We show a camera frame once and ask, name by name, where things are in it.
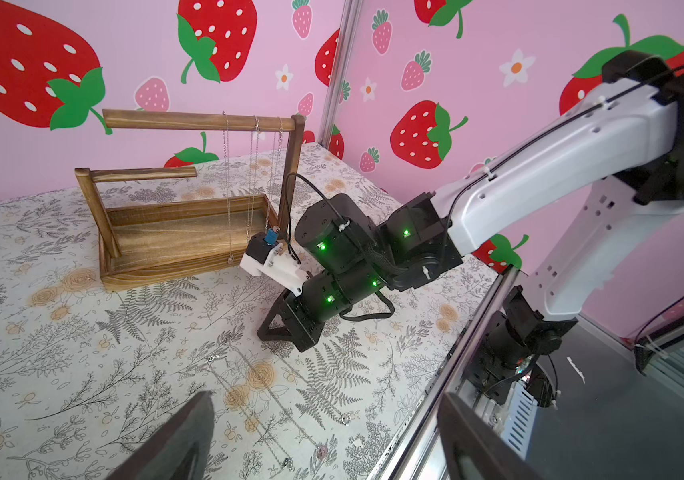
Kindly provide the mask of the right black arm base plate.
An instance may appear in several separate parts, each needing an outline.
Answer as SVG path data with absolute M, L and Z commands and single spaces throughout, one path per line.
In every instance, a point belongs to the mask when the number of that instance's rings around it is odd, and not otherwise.
M 481 394 L 503 405 L 512 384 L 527 375 L 541 356 L 558 350 L 576 324 L 574 318 L 545 320 L 529 305 L 523 288 L 515 286 L 502 308 L 491 316 L 464 378 Z

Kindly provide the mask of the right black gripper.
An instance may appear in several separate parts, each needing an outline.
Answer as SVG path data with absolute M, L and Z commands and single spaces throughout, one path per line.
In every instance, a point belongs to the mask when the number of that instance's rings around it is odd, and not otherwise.
M 325 288 L 310 289 L 299 297 L 285 290 L 259 326 L 258 338 L 265 342 L 290 342 L 300 352 L 315 347 L 330 319 L 329 295 Z

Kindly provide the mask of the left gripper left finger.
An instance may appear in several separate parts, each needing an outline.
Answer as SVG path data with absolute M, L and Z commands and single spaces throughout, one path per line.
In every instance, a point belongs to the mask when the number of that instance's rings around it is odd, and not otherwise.
M 214 427 L 211 392 L 197 392 L 107 479 L 203 479 Z

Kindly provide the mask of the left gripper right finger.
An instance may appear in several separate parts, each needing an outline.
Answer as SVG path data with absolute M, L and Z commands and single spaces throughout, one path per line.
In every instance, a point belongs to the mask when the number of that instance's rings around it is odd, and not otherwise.
M 438 430 L 450 479 L 542 479 L 455 393 L 442 395 Z

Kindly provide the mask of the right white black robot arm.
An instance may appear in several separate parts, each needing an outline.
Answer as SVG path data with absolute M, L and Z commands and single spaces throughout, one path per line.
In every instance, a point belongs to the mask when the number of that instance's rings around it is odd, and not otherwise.
M 473 253 L 502 263 L 501 232 L 574 191 L 591 190 L 542 269 L 503 304 L 509 338 L 548 354 L 593 291 L 639 244 L 684 212 L 684 64 L 628 51 L 558 121 L 464 178 L 413 199 L 375 223 L 347 195 L 322 197 L 285 236 L 321 265 L 318 275 L 251 239 L 241 265 L 283 286 L 259 327 L 263 341 L 315 347 L 325 323 L 386 290 L 417 289 Z

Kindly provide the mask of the wooden jewelry display stand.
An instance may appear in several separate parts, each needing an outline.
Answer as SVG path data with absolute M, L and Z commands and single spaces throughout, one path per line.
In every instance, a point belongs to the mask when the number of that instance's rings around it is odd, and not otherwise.
M 78 168 L 76 178 L 100 234 L 100 276 L 111 291 L 128 290 L 236 266 L 257 230 L 290 229 L 295 174 L 306 119 L 227 114 L 147 112 L 107 109 L 113 129 L 273 132 L 288 145 L 278 152 L 284 168 L 278 204 L 265 194 L 229 195 L 224 199 L 108 208 L 101 183 L 194 178 L 191 161 L 178 168 L 91 170 Z

